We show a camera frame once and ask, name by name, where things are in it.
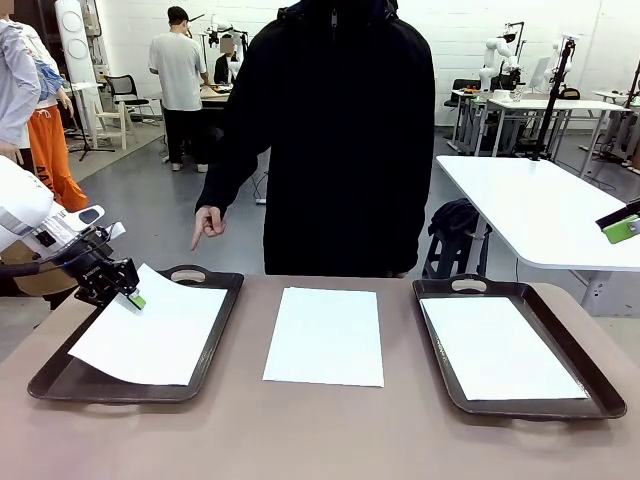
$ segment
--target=jacket zipper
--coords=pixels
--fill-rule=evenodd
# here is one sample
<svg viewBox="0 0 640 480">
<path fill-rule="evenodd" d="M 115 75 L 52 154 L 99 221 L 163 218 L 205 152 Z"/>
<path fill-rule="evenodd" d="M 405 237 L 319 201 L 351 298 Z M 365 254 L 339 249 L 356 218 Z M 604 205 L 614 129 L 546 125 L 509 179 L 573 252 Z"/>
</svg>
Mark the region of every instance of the jacket zipper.
<svg viewBox="0 0 640 480">
<path fill-rule="evenodd" d="M 336 41 L 336 30 L 338 29 L 338 11 L 334 8 L 331 12 L 331 34 L 333 42 Z"/>
</svg>

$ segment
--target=computer monitor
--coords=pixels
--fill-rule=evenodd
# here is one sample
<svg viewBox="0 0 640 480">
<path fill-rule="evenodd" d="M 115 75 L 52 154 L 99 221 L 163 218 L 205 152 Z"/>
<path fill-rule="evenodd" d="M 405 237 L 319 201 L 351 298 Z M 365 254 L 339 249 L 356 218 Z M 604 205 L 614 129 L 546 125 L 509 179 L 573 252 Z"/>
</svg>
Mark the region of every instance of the computer monitor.
<svg viewBox="0 0 640 480">
<path fill-rule="evenodd" d="M 549 68 L 549 62 L 551 62 L 551 57 L 543 57 L 538 61 L 538 66 L 533 72 L 533 76 L 529 82 L 529 88 L 536 89 L 542 86 L 544 83 L 544 72 Z"/>
</svg>

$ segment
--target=green object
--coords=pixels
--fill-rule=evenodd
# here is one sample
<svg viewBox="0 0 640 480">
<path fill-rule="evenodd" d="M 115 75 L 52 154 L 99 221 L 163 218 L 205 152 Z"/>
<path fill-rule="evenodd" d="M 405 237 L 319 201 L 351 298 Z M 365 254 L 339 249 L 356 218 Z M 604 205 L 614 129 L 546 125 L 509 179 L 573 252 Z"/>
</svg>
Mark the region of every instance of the green object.
<svg viewBox="0 0 640 480">
<path fill-rule="evenodd" d="M 147 301 L 142 298 L 137 292 L 132 293 L 127 297 L 131 303 L 135 305 L 138 310 L 142 310 L 144 306 L 147 304 Z"/>
<path fill-rule="evenodd" d="M 618 223 L 608 226 L 602 231 L 609 239 L 609 242 L 613 244 L 624 242 L 636 235 L 636 232 L 630 228 L 630 223 L 638 219 L 640 219 L 638 215 L 631 215 Z"/>
</svg>

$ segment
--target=white stool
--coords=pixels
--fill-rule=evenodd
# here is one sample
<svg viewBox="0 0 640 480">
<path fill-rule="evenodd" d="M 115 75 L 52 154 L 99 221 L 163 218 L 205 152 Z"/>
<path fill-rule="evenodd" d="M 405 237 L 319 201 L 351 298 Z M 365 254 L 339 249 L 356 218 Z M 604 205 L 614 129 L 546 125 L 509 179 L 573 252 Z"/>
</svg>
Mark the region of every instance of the white stool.
<svg viewBox="0 0 640 480">
<path fill-rule="evenodd" d="M 127 111 L 127 106 L 124 102 L 118 103 L 117 112 L 100 112 L 95 103 L 92 103 L 94 121 L 91 122 L 91 138 L 93 138 L 93 148 L 98 148 L 98 138 L 120 138 L 122 141 L 122 149 L 127 149 L 127 133 L 133 135 L 133 139 L 138 143 L 138 137 L 136 136 L 136 130 Z M 120 131 L 110 132 L 107 129 L 107 125 L 104 122 L 105 118 L 120 120 Z M 97 122 L 100 122 L 102 126 L 102 132 L 98 133 Z"/>
</svg>

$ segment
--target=person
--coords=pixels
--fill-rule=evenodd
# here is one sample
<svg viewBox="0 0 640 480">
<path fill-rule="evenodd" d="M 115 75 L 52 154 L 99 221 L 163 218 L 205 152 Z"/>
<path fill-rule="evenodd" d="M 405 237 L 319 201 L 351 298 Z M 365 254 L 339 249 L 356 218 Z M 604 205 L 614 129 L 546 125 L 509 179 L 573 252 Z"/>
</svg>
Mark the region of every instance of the person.
<svg viewBox="0 0 640 480">
<path fill-rule="evenodd" d="M 287 88 L 269 95 L 278 77 Z M 405 275 L 424 226 L 434 109 L 429 45 L 388 0 L 302 0 L 280 10 L 236 79 L 191 248 L 224 233 L 227 208 L 271 147 L 267 274 Z"/>
<path fill-rule="evenodd" d="M 40 98 L 40 81 L 12 13 L 13 0 L 0 0 L 0 155 L 34 172 L 27 121 Z"/>
<path fill-rule="evenodd" d="M 17 25 L 22 28 L 21 37 L 34 60 L 43 62 L 59 77 L 58 65 L 35 29 L 23 23 L 17 23 Z M 69 169 L 69 151 L 62 117 L 58 110 L 58 99 L 73 116 L 73 103 L 64 91 L 64 87 L 60 86 L 56 94 L 51 94 L 38 103 L 35 113 L 29 120 L 31 152 L 37 176 L 53 192 L 55 201 L 70 212 L 77 212 L 87 208 L 89 200 L 73 180 Z"/>
<path fill-rule="evenodd" d="M 189 16 L 180 7 L 167 12 L 171 31 L 151 42 L 149 70 L 160 77 L 164 101 L 169 160 L 174 172 L 182 168 L 182 145 L 191 142 L 198 172 L 207 172 L 201 128 L 200 80 L 210 85 L 200 45 L 188 38 Z"/>
<path fill-rule="evenodd" d="M 222 36 L 222 39 L 226 39 L 227 42 L 231 40 L 231 45 L 233 45 L 233 37 L 228 33 L 225 33 Z M 235 75 L 233 74 L 233 69 L 231 68 L 232 62 L 238 62 L 236 52 L 232 49 L 227 50 L 227 52 L 225 52 L 220 56 L 220 58 L 218 58 L 218 60 L 216 60 L 216 69 L 213 72 L 213 82 L 216 85 L 232 84 L 235 81 Z"/>
</svg>

